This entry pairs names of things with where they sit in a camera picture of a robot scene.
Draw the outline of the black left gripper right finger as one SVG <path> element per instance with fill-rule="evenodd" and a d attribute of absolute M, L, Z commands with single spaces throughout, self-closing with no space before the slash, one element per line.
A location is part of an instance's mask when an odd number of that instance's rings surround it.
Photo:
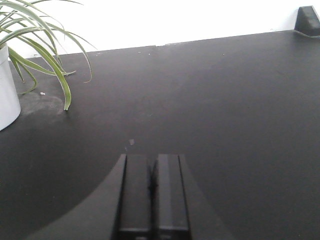
<path fill-rule="evenodd" d="M 158 155 L 153 212 L 156 240 L 189 239 L 181 168 L 176 154 Z"/>

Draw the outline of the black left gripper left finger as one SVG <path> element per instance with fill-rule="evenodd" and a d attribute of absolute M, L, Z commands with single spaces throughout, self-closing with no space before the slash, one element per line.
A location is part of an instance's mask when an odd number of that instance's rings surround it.
<path fill-rule="evenodd" d="M 149 240 L 151 237 L 150 169 L 146 156 L 127 156 L 120 206 L 119 240 Z"/>

